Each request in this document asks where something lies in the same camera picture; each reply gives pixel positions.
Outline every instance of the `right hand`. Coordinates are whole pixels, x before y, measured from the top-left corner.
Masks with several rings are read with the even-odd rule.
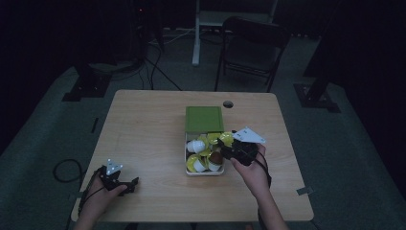
[[[261,144],[257,145],[259,154],[265,156],[266,147]],[[257,154],[257,160],[264,165],[263,157],[259,154]],[[231,158],[230,160],[254,197],[260,198],[269,195],[267,174],[257,162],[253,161],[251,165],[247,167],[239,163],[235,158]]]

